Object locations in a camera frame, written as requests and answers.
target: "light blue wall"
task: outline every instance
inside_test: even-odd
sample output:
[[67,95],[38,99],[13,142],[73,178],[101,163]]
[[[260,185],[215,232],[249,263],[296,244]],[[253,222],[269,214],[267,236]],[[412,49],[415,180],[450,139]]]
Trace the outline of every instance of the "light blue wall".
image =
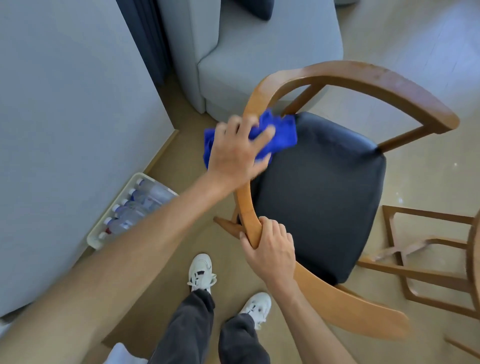
[[0,316],[72,265],[172,132],[115,0],[0,1]]

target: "blue microfiber towel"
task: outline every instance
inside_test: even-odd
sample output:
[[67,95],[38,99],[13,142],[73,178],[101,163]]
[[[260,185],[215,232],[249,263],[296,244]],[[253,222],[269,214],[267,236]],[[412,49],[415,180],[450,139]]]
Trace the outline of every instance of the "blue microfiber towel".
[[[295,116],[285,115],[283,118],[280,116],[273,116],[270,109],[265,112],[259,118],[259,126],[254,126],[248,135],[250,140],[255,139],[264,131],[268,125],[275,126],[275,136],[272,140],[258,153],[257,159],[263,159],[268,153],[276,153],[282,149],[289,148],[297,144],[297,128],[295,127]],[[204,132],[204,162],[208,168],[208,161],[210,159],[210,153],[212,152],[213,140],[215,136],[215,129],[205,129]]]

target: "black leather seat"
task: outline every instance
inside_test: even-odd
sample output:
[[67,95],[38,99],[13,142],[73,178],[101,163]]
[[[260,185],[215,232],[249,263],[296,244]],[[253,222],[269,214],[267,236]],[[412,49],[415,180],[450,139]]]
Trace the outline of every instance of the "black leather seat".
[[251,183],[257,216],[284,224],[297,261],[331,285],[347,280],[375,217],[385,157],[366,137],[308,112],[298,144],[275,154]]

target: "sofa armrest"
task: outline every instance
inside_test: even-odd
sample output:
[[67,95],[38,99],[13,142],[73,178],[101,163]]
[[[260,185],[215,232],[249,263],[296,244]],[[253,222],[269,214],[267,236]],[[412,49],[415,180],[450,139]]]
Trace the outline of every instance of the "sofa armrest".
[[200,94],[198,62],[218,43],[221,0],[157,0],[175,71],[185,96],[205,112]]

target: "light blue sofa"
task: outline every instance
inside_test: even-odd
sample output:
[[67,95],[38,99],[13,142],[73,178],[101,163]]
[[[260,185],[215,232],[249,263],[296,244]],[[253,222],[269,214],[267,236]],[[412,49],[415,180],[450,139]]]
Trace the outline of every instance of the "light blue sofa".
[[[157,1],[185,96],[218,121],[241,115],[269,74],[343,58],[333,0],[275,0],[268,22],[233,0]],[[301,91],[286,95],[277,108]]]

